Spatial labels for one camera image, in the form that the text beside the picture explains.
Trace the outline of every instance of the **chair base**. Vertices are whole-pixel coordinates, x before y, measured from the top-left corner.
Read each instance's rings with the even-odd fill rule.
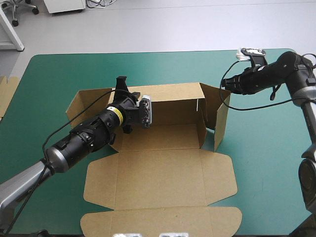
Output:
[[[7,1],[4,1],[2,3],[2,5],[1,5],[3,11],[7,10],[7,9],[11,9],[12,17],[13,17],[13,20],[12,20],[12,25],[13,26],[18,26],[19,25],[19,22],[18,22],[18,20],[16,18],[16,10],[20,6],[31,8],[32,9],[32,13],[34,15],[37,15],[39,13],[38,7],[35,6],[35,5],[31,5],[30,4],[31,0],[25,0],[25,3],[20,3],[20,2],[22,2],[22,0],[7,0]]]

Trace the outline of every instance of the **white cabinet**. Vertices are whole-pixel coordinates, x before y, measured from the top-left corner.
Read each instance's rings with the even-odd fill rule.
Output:
[[[85,9],[85,0],[44,0],[49,13]]]

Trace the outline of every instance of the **cardboard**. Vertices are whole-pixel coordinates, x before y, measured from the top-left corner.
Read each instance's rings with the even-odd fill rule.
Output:
[[[18,85],[19,78],[17,77],[11,77],[9,80],[6,77],[0,77],[0,120],[4,117]]]
[[[67,109],[72,118],[107,89],[79,91]],[[214,150],[225,133],[228,110],[219,89],[202,83],[129,87],[152,98],[153,124],[116,130],[117,154],[90,163],[84,199],[114,211],[83,216],[86,237],[117,233],[188,232],[197,237],[230,237],[239,228],[235,207],[207,205],[237,192],[229,156],[200,149],[206,128],[214,130]],[[226,103],[230,93],[223,90]],[[95,115],[113,94],[91,107],[72,126]]]

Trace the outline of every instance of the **white cable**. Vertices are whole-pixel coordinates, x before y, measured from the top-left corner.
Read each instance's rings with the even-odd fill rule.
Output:
[[[93,5],[93,3],[92,3],[93,1],[89,0],[89,7],[104,9],[116,1],[117,0],[110,0],[110,2],[106,2],[106,0],[100,0],[99,3],[97,3],[96,5]]]

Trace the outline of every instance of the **green table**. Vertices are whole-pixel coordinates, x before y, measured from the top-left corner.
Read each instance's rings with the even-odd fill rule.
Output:
[[[285,51],[267,50],[268,62]],[[119,75],[128,76],[128,85],[200,81],[218,86],[234,61],[235,50],[33,57],[0,123],[0,183],[42,158],[43,141],[67,121],[65,110],[78,90],[114,87]],[[242,72],[248,65],[237,64],[228,76]],[[270,93],[232,95],[231,104],[268,104]],[[283,86],[276,101],[288,98]],[[226,135],[217,152],[232,157],[238,193],[214,205],[240,208],[243,220],[238,234],[287,234],[309,215],[297,177],[301,153],[309,145],[303,114],[291,103],[250,112],[229,111]],[[209,132],[203,148],[212,147]],[[12,233],[47,229],[55,234],[80,234],[83,214],[108,210],[82,198],[87,165],[114,152],[107,146],[67,173],[46,181],[34,193]]]

